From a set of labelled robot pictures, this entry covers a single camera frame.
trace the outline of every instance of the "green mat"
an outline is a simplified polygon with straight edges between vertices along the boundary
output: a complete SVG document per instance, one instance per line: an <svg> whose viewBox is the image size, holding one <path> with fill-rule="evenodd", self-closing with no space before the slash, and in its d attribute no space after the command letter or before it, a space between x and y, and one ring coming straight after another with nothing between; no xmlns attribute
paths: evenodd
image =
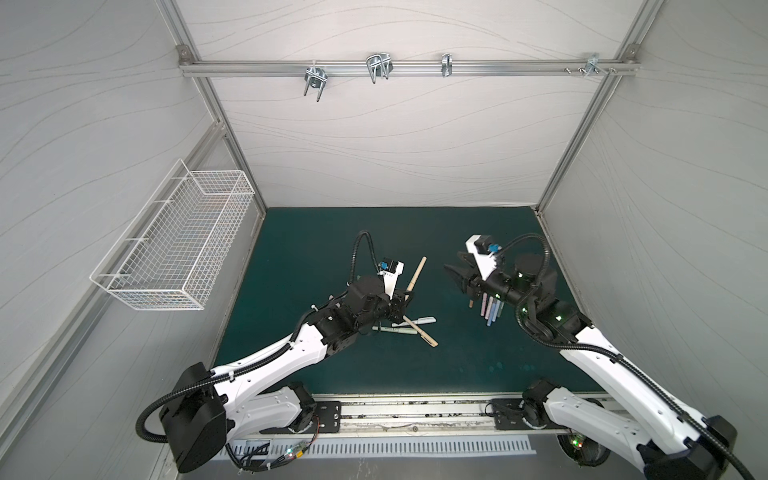
<svg viewBox="0 0 768 480"><path fill-rule="evenodd" d="M314 393L519 392L546 377L577 392L601 390L558 352L530 340L511 309L485 326L479 305L469 309L466 296L442 269L444 263L459 264L456 252L465 250L465 241L475 233L493 235L500 243L540 233L527 207L269 209L217 365L283 338L310 305L343 292L352 243L363 229L372 234L379 261L389 257L405 264L400 288L407 287L427 256L408 316L434 316L437 323L425 330L439 346L432 348L419 336L359 336L348 349L280 385L299 380ZM518 251L536 252L537 244L522 244ZM374 272L363 241L357 274ZM558 297L573 302L562 275Z"/></svg>

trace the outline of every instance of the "metal base plate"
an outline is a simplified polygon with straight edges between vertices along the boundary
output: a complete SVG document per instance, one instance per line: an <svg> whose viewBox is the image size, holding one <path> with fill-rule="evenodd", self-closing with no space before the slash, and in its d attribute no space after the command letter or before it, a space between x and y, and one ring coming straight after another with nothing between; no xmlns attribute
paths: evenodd
<svg viewBox="0 0 768 480"><path fill-rule="evenodd" d="M493 424L497 430L531 430L531 426L523 419L523 412L516 412L520 408L521 399L491 399L491 411L493 412ZM550 422L543 429L555 430L564 427Z"/></svg>
<svg viewBox="0 0 768 480"><path fill-rule="evenodd" d="M315 415L320 419L320 433L339 433L341 425L341 402L318 402ZM306 428L304 433L314 433L317 424L314 420ZM281 429L266 429L261 431L264 435L277 435L281 433L293 434L287 427Z"/></svg>

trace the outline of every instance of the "wire basket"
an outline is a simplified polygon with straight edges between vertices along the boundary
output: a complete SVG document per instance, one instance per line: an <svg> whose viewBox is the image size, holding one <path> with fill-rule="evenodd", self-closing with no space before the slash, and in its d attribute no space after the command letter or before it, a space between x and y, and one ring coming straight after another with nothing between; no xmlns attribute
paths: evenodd
<svg viewBox="0 0 768 480"><path fill-rule="evenodd" d="M153 196L167 197L147 202L91 274L135 310L202 310L253 197L241 170L178 163Z"/></svg>

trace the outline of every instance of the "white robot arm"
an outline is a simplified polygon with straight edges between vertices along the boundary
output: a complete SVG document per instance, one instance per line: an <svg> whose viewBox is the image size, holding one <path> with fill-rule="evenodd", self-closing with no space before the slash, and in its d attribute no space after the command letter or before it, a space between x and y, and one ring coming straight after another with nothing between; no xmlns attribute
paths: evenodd
<svg viewBox="0 0 768 480"><path fill-rule="evenodd" d="M527 239L539 241L544 255L517 256L514 272L508 275L505 251ZM472 300L482 299L487 325L493 323L500 304L509 304L533 340L559 349L632 416L617 415L541 380L523 394L519 415L526 423L534 428L550 423L570 428L577 432L574 437L617 453L653 480L719 478L729 463L744 478L753 478L732 453L737 432L728 421L705 418L675 398L624 358L583 313L555 298L557 273L549 268L551 251L544 237L528 234L502 247L489 236L473 235L466 246L468 252L459 257L467 266L445 265L445 269L463 293ZM574 448L581 446L578 441Z"/></svg>
<svg viewBox="0 0 768 480"><path fill-rule="evenodd" d="M363 237L368 237L378 275L356 279L356 253ZM360 333L370 332L374 323L400 321L413 298L396 288L402 263L391 259L377 263L366 231L358 234L352 259L344 293L323 306L312 305L291 335L253 355L210 371L201 362L189 367L173 392L139 415L137 434L149 442L167 442L179 472L185 473L207 462L233 439L265 429L303 432L309 428L316 403L301 384L263 392L291 373L352 345ZM145 426L149 415L158 409L165 435L149 432ZM316 424L319 431L319 420ZM231 450L227 451L241 468L261 471L239 465ZM270 465L285 465L287 461Z"/></svg>

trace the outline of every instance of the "white wall panel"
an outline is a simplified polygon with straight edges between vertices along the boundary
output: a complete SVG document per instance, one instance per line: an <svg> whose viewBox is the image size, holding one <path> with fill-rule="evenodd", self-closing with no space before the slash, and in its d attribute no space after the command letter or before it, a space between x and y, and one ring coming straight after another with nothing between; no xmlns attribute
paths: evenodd
<svg viewBox="0 0 768 480"><path fill-rule="evenodd" d="M0 3L0 403L210 123L152 0Z"/></svg>
<svg viewBox="0 0 768 480"><path fill-rule="evenodd" d="M768 429L768 4L668 0L545 221L608 338L739 430ZM727 478L738 478L731 468Z"/></svg>
<svg viewBox="0 0 768 480"><path fill-rule="evenodd" d="M592 78L214 84L270 207L535 204L586 109Z"/></svg>
<svg viewBox="0 0 768 480"><path fill-rule="evenodd" d="M200 169L233 168L220 141ZM136 417L171 391L188 366L211 366L257 221L251 203L205 310L136 312L113 301L0 468L0 478L147 478L161 446L138 438ZM147 424L162 432L157 415ZM41 450L45 462L37 461Z"/></svg>
<svg viewBox="0 0 768 480"><path fill-rule="evenodd" d="M641 0L179 0L203 60L615 55ZM215 81L271 207L530 205L594 83L578 78Z"/></svg>
<svg viewBox="0 0 768 480"><path fill-rule="evenodd" d="M178 0L204 60L612 57L639 0Z"/></svg>

